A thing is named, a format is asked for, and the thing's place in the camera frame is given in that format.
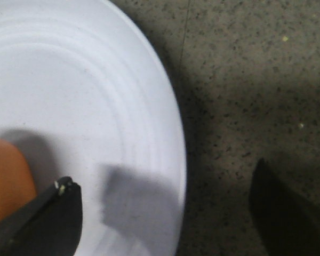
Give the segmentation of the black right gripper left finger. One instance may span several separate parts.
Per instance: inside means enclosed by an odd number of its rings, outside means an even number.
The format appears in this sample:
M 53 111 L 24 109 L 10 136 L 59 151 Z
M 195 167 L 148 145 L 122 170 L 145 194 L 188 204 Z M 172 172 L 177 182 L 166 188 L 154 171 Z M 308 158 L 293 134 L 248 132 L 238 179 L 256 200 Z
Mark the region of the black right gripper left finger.
M 74 255 L 82 225 L 81 187 L 62 177 L 0 221 L 0 255 Z

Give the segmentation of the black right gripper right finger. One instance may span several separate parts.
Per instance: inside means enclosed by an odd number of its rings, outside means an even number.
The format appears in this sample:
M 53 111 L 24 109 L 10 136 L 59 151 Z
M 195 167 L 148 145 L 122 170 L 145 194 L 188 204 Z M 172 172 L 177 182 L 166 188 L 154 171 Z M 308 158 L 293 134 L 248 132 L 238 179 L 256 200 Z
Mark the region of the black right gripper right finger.
M 263 158 L 253 172 L 249 209 L 269 255 L 320 255 L 320 207 L 285 185 Z

